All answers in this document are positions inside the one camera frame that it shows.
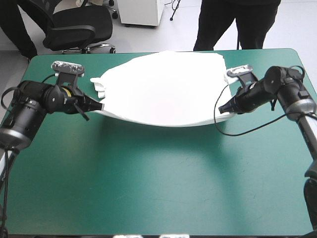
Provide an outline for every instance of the chair wheel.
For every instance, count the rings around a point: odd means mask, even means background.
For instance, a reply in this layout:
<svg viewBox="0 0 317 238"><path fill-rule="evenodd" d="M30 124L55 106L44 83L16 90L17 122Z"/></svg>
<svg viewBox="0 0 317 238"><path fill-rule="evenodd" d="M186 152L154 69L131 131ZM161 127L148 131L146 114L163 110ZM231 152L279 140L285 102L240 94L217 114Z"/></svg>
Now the chair wheel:
<svg viewBox="0 0 317 238"><path fill-rule="evenodd" d="M112 18L113 18L113 19L117 19L117 18L118 18L118 13L117 13L117 12L114 12L114 13L112 14Z"/></svg>

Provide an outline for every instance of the person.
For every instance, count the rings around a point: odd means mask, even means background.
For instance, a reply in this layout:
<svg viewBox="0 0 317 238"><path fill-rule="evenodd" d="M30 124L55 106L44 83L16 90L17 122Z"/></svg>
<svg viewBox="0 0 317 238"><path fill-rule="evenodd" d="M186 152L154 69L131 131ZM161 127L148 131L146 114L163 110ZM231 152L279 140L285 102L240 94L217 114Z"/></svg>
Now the person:
<svg viewBox="0 0 317 238"><path fill-rule="evenodd" d="M16 0L0 0L0 27L21 54L31 60L37 50L28 35Z"/></svg>
<svg viewBox="0 0 317 238"><path fill-rule="evenodd" d="M281 0L202 0L194 51L213 47L236 19L242 49L262 49Z"/></svg>

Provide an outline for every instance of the wire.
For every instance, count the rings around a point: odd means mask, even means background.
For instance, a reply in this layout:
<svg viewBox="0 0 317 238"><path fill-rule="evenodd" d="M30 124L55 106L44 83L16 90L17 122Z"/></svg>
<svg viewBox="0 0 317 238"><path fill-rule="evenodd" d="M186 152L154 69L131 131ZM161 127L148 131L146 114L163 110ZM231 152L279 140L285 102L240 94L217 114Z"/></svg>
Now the wire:
<svg viewBox="0 0 317 238"><path fill-rule="evenodd" d="M55 74L51 74L51 75L47 76L47 77L42 81L42 83L44 83L46 80L48 80L50 77L53 77L53 76L55 76Z"/></svg>
<svg viewBox="0 0 317 238"><path fill-rule="evenodd" d="M5 219L6 219L6 203L7 203L7 197L8 197L8 181L9 181L9 156L8 156L8 150L5 149L5 187L4 187L4 197L3 197L3 211L2 211L2 223L1 223L1 234L0 238L3 238L3 231L5 227Z"/></svg>
<svg viewBox="0 0 317 238"><path fill-rule="evenodd" d="M5 105L4 102L3 102L3 98L5 97L5 95L7 95L9 92L11 92L11 91L13 91L13 90L19 90L19 91L21 91L20 88L18 88L18 87L11 87L11 88L8 88L7 90L5 90L5 91L3 92L3 94L2 94L2 96L1 96L1 106L2 106L5 110L7 110L8 112L11 112L11 110L6 107L6 105Z"/></svg>
<svg viewBox="0 0 317 238"><path fill-rule="evenodd" d="M217 125L216 116L215 116L215 111L216 111L217 103L218 103L220 97L222 96L224 90L225 90L227 87L228 87L228 85L226 85L226 86L224 87L224 89L223 89L222 92L220 93L220 96L218 97L218 99L217 99L217 101L216 101L216 103L215 103L215 105L214 105L214 108L213 108L213 121L214 121L214 125L215 125L216 129L217 129L221 134L223 134L223 135L228 135L228 136L240 136L240 135L245 135L245 134L247 134L247 133L250 133L250 132L252 132L252 131L255 131L255 130L258 130L258 129L262 128L262 127L265 127L265 126L267 126L267 125L270 125L270 124L272 124L272 123L274 123L274 122L276 122L276 121L282 119L283 117L285 117L285 116L287 116L287 115L291 115L291 114L300 114L301 116L300 116L298 119L300 119L300 118L303 117L303 116L308 116L308 117L310 117L310 118L314 118L315 120L317 120L317 117L314 116L314 115L312 115L312 114L306 114L306 113L302 113L302 112L291 112L291 113L285 113L285 114L279 116L278 118L276 118L276 119L274 119L274 120L271 120L271 121L269 121L269 122L267 122L267 123L265 123L265 124L263 124L263 125L260 125L260 126L258 126L258 127L256 127L256 128L253 128L253 129L251 129L251 130L247 130L247 131L242 132L242 133L238 133L238 134L225 133L225 132L223 132L223 131L218 127L218 125Z"/></svg>
<svg viewBox="0 0 317 238"><path fill-rule="evenodd" d="M179 3L180 3L180 0L173 0L173 1L172 1L172 9L173 9L174 11L176 11L176 10L178 9Z"/></svg>

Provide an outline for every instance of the green tabletop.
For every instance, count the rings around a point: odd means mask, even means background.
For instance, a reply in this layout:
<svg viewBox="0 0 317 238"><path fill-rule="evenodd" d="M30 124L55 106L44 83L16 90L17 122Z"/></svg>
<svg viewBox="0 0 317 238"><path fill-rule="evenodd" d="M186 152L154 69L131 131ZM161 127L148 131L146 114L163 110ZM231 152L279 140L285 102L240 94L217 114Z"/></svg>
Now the green tabletop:
<svg viewBox="0 0 317 238"><path fill-rule="evenodd" d="M302 65L292 49L220 51L227 68ZM82 64L79 87L144 54L35 57L23 80L41 81L51 63ZM310 81L306 87L316 99ZM283 114L264 105L220 126L242 132ZM312 162L300 130L284 118L240 137L214 125L167 128L89 113L47 115L11 171L11 234L299 235L312 230L303 196Z"/></svg>

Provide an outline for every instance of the white cloth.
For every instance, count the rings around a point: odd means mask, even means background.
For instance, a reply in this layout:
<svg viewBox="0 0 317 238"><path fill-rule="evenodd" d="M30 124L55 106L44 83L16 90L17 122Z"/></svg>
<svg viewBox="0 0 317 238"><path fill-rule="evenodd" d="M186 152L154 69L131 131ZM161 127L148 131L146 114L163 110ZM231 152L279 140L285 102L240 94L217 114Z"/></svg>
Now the white cloth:
<svg viewBox="0 0 317 238"><path fill-rule="evenodd" d="M134 58L92 78L103 115L158 126L197 126L213 123L213 108L223 88L226 66L219 54L160 52ZM229 87L216 108L231 98Z"/></svg>

